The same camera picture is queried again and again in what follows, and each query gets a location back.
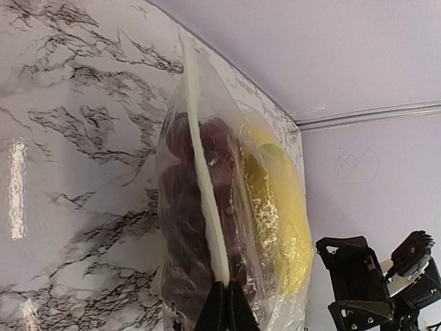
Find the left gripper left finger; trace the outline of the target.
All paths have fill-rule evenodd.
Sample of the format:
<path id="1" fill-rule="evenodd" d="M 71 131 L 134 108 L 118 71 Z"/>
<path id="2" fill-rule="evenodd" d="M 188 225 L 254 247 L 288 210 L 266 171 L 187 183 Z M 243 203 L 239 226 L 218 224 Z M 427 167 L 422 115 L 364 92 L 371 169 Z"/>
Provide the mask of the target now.
<path id="1" fill-rule="evenodd" d="M 227 291 L 221 281 L 212 284 L 196 322 L 195 331 L 226 331 L 226 294 Z"/>

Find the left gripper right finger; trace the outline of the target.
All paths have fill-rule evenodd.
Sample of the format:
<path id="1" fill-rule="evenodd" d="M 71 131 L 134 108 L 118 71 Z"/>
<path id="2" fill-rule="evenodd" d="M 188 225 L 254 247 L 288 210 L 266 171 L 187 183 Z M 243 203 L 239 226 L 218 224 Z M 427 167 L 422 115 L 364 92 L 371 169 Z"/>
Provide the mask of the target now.
<path id="1" fill-rule="evenodd" d="M 228 287 L 228 330 L 259 331 L 243 289 L 236 282 L 230 282 Z"/>

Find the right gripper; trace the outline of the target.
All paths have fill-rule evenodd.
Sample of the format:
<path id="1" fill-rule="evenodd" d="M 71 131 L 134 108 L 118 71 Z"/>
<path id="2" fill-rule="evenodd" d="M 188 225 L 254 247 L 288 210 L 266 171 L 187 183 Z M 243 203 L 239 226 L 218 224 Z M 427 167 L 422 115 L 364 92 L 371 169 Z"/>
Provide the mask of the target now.
<path id="1" fill-rule="evenodd" d="M 410 277 L 385 274 L 363 236 L 325 237 L 316 248 L 330 273 L 334 302 L 328 307 L 337 330 L 419 330 L 420 311 L 440 300 L 440 273 L 433 257 Z"/>

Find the clear zip top bag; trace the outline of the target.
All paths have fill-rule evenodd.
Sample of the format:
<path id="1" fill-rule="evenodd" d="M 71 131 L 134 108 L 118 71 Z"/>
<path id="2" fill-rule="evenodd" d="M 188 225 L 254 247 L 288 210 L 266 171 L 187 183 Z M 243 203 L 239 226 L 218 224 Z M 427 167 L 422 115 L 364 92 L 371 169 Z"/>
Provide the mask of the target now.
<path id="1" fill-rule="evenodd" d="M 186 31 L 180 30 L 178 37 L 183 53 L 184 72 L 168 104 L 161 132 L 166 122 L 174 119 L 177 114 L 185 113 L 187 115 L 194 149 L 198 186 L 201 191 L 201 211 L 206 220 L 205 236 L 211 254 L 214 282 L 221 281 L 225 289 L 228 289 L 230 282 L 236 282 L 230 279 L 229 259 L 225 246 L 225 238 L 214 196 L 213 183 L 205 160 L 199 128 L 201 123 L 205 123 L 210 119 L 219 118 L 228 125 L 238 142 L 238 151 L 235 156 L 236 174 L 232 201 L 238 213 L 237 227 L 240 242 L 245 250 L 246 269 L 249 273 L 249 280 L 252 281 L 256 289 L 255 299 L 252 302 L 247 300 L 247 302 L 252 309 L 259 330 L 302 330 L 305 324 L 305 313 L 311 282 L 311 268 L 297 294 L 286 296 L 277 292 L 276 278 L 272 272 L 272 268 L 263 264 L 258 254 L 258 244 L 254 234 L 255 225 L 252 215 L 252 206 L 245 183 L 243 148 L 240 140 L 240 132 L 245 124 L 263 125 L 273 131 L 275 137 L 287 152 L 286 147 L 279 138 L 279 134 L 286 131 L 286 123 L 285 121 L 281 121 L 278 129 L 274 129 L 258 110 L 245 104 L 237 103 L 227 89 L 218 70 L 209 60 L 206 52 L 197 49 L 193 38 L 191 38 Z M 162 140 L 160 135 L 161 133 L 159 134 L 156 147 L 159 220 L 161 216 L 159 190 L 161 170 L 164 170 L 166 166 L 178 162 L 178 158 L 166 150 L 166 143 Z M 305 197 L 302 176 L 295 163 L 294 165 L 297 169 L 299 183 Z M 166 240 L 165 245 L 163 268 L 168 258 Z"/>

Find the yellow fake corn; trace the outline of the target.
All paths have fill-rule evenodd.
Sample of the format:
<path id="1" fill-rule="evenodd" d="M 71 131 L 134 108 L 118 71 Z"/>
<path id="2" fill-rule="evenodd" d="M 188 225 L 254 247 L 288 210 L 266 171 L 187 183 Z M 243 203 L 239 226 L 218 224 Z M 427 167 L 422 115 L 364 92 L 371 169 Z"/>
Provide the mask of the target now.
<path id="1" fill-rule="evenodd" d="M 312 265 L 305 197 L 297 169 L 273 131 L 245 124 L 240 132 L 255 239 L 281 295 L 299 292 Z"/>

